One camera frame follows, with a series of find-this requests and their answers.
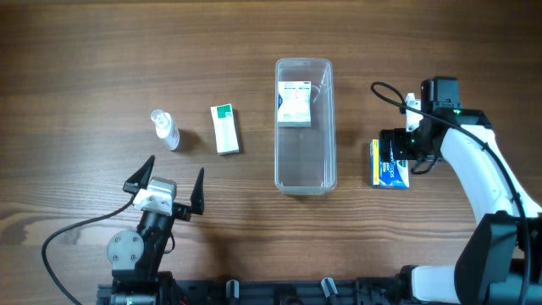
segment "wooden table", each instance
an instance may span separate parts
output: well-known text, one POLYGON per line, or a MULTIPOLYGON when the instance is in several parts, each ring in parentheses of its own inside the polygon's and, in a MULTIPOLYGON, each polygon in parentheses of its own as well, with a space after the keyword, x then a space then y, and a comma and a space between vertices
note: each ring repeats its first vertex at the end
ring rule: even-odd
MULTIPOLYGON (((348 279, 454 263, 475 223, 449 165, 412 177, 408 191, 368 186, 370 140, 405 119, 371 93, 376 80, 419 94, 426 78, 458 77, 464 105, 487 113, 542 200, 540 3, 98 2, 0 10, 1 304, 67 304, 41 244, 123 205, 124 180, 152 154, 153 174, 177 181, 182 202, 206 169, 205 215, 175 224, 162 262, 178 280, 348 279), (321 197, 274 185, 274 66, 293 57, 334 66, 338 185, 321 197), (225 103, 244 152, 220 157, 209 108, 225 103), (156 137, 155 108, 177 120, 182 151, 156 137)), ((53 241, 52 266, 82 302, 111 281, 109 238, 140 217, 130 209, 53 241)))

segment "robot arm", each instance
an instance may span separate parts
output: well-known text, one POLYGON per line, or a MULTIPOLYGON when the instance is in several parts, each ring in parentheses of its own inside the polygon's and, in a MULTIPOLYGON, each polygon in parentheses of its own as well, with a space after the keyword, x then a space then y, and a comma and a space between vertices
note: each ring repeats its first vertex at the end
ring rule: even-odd
MULTIPOLYGON (((502 168, 521 198, 523 211, 528 218, 530 245, 533 245, 529 250, 533 259, 530 282, 524 299, 527 302, 542 302, 542 241, 540 236, 536 237, 537 232, 542 230, 538 218, 542 208, 528 196, 506 164, 496 145, 489 120, 479 110, 462 108, 457 80, 453 78, 436 77, 424 81, 422 99, 416 100, 411 93, 403 104, 453 125, 460 125, 487 143, 501 161, 502 168)), ((413 169, 426 161, 433 162, 430 169, 439 160, 447 161, 462 183, 478 225, 456 265, 404 268, 401 272, 410 281, 406 295, 414 301, 424 302, 516 304, 522 290, 523 261, 512 260, 512 254, 517 242, 523 250, 522 238, 518 238, 522 226, 519 211, 512 201, 510 185, 501 168, 479 142, 464 132, 409 110, 406 116, 405 129, 381 131, 380 142, 384 149, 380 157, 384 161, 391 159, 391 156, 394 159, 417 160, 413 169)), ((413 174, 427 172, 412 171, 413 174)))

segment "bottle cap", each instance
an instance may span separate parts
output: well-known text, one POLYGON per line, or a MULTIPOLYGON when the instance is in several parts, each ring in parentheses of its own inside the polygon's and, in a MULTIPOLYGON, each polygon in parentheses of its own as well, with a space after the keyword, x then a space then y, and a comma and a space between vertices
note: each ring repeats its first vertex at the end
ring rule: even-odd
POLYGON ((171 122, 169 121, 166 113, 161 109, 156 109, 152 111, 151 119, 154 124, 160 129, 166 129, 169 127, 171 122))

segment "blue and white package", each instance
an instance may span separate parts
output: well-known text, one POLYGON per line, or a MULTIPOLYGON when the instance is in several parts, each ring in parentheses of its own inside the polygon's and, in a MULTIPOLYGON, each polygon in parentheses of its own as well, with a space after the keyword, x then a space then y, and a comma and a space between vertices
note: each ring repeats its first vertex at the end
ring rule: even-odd
POLYGON ((379 140, 371 142, 371 186, 376 188, 408 188, 408 161, 394 160, 392 149, 391 162, 380 162, 379 140))

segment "cable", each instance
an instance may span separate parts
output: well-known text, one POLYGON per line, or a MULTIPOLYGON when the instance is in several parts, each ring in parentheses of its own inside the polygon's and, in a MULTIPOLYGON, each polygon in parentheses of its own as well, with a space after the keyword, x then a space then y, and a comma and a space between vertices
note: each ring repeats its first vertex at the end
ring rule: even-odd
POLYGON ((60 280, 58 280, 58 277, 54 274, 53 269, 51 268, 51 265, 49 264, 49 261, 47 260, 47 246, 49 245, 49 242, 51 242, 55 237, 61 235, 65 231, 72 230, 72 229, 75 229, 75 228, 80 227, 82 225, 88 225, 88 224, 93 223, 93 222, 97 222, 97 221, 100 221, 100 220, 104 220, 104 219, 108 219, 110 217, 113 217, 114 215, 119 214, 120 212, 126 210, 130 205, 132 205, 133 202, 134 202, 134 196, 132 196, 132 198, 128 201, 128 203, 126 203, 123 207, 119 208, 118 210, 116 210, 116 211, 114 211, 112 213, 109 213, 107 215, 103 215, 103 216, 96 217, 96 218, 93 218, 93 219, 83 220, 83 221, 78 222, 76 224, 68 225, 66 227, 63 227, 62 229, 52 233, 45 240, 45 242, 43 242, 43 246, 41 246, 41 258, 43 259, 43 264, 45 264, 45 268, 47 269, 47 272, 49 273, 49 275, 51 275, 51 278, 53 279, 54 283, 58 286, 60 291, 64 295, 66 295, 66 297, 71 302, 73 302, 74 304, 82 305, 81 302, 77 301, 77 299, 74 296, 72 296, 71 293, 69 293, 66 290, 66 288, 64 288, 62 283, 60 283, 60 280))
POLYGON ((421 114, 423 117, 426 117, 426 118, 435 120, 437 122, 440 122, 440 123, 452 128, 452 129, 459 130, 460 132, 462 132, 466 136, 469 136, 475 142, 477 142, 482 147, 482 151, 486 151, 493 158, 493 160, 497 164, 497 167, 499 167, 503 177, 505 178, 505 181, 506 181, 506 183, 508 185, 508 188, 510 189, 510 193, 512 194, 512 200, 516 203, 517 211, 519 212, 519 219, 520 219, 520 223, 521 223, 520 225, 521 225, 521 229, 522 229, 522 233, 523 233, 523 239, 524 239, 523 240, 523 243, 524 243, 524 245, 523 245, 524 254, 523 255, 524 255, 524 259, 525 259, 525 265, 524 265, 524 271, 523 271, 522 290, 521 290, 521 292, 519 294, 519 305, 524 305, 525 304, 525 297, 527 296, 527 291, 528 291, 529 279, 531 278, 531 245, 530 245, 530 236, 529 236, 529 233, 528 233, 527 217, 525 216, 525 210, 523 210, 523 205, 522 205, 522 202, 521 202, 521 199, 520 199, 520 195, 519 195, 519 193, 517 193, 516 187, 512 183, 512 179, 510 178, 510 175, 506 171, 506 168, 505 168, 504 164, 501 162, 501 160, 499 159, 499 157, 497 157, 495 152, 493 152, 493 150, 491 150, 488 143, 480 140, 477 136, 475 136, 470 131, 465 130, 460 125, 450 123, 450 122, 448 122, 448 121, 446 121, 444 119, 435 117, 432 114, 426 114, 426 113, 424 113, 424 112, 422 112, 420 110, 417 110, 415 108, 408 107, 407 105, 405 105, 404 104, 405 103, 405 98, 393 86, 390 86, 390 85, 388 85, 388 84, 386 84, 384 82, 381 82, 381 81, 375 81, 373 84, 371 84, 371 91, 377 97, 380 97, 380 99, 386 101, 387 103, 390 103, 390 104, 392 104, 394 106, 397 106, 399 108, 403 108, 405 110, 412 111, 415 114, 421 114), (374 89, 375 86, 383 86, 383 87, 386 87, 386 88, 392 90, 401 99, 402 104, 383 96, 378 91, 376 91, 376 89, 374 89))
POLYGON ((171 232, 171 242, 173 242, 171 250, 164 251, 163 254, 170 254, 175 249, 175 238, 173 237, 173 232, 171 232))

